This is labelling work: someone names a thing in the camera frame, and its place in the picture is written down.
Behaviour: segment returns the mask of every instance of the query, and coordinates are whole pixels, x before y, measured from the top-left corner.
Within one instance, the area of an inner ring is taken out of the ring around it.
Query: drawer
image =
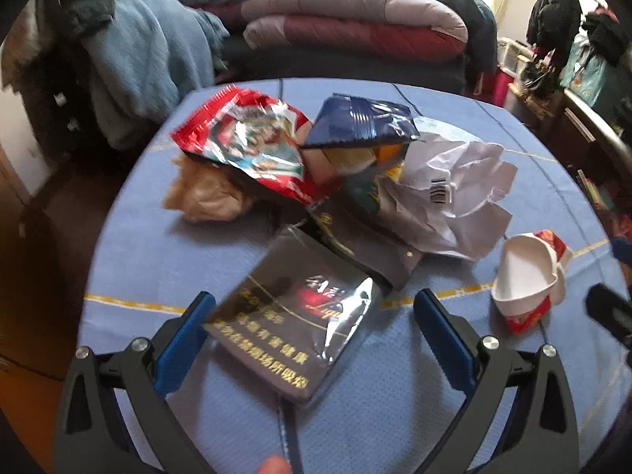
[[[568,107],[552,126],[546,146],[564,167],[576,169],[586,167],[599,150],[595,136]]]

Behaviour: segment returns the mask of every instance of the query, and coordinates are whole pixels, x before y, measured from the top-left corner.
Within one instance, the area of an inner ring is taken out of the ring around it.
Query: wooden floor
[[[126,175],[67,167],[27,207],[0,177],[0,408],[46,472],[92,253]]]

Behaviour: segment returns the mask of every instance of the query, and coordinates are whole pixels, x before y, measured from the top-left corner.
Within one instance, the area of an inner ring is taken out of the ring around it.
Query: white paper
[[[497,202],[511,189],[516,166],[500,160],[502,146],[460,128],[425,117],[415,124],[420,139],[408,148],[399,182],[377,180],[381,218],[419,251],[486,256],[511,220]],[[431,201],[432,180],[440,178],[450,183],[445,204]]]

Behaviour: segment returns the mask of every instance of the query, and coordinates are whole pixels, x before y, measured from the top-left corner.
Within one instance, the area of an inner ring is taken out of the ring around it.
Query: red snack bag
[[[229,85],[200,107],[171,138],[183,150],[236,167],[261,185],[304,205],[322,190],[296,145],[311,127],[294,107],[266,94]]]

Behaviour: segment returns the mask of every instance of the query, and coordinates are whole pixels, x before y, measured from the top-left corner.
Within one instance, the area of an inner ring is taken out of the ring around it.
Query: dark cigarette pack
[[[288,226],[204,328],[282,395],[306,403],[381,300],[366,273]]]

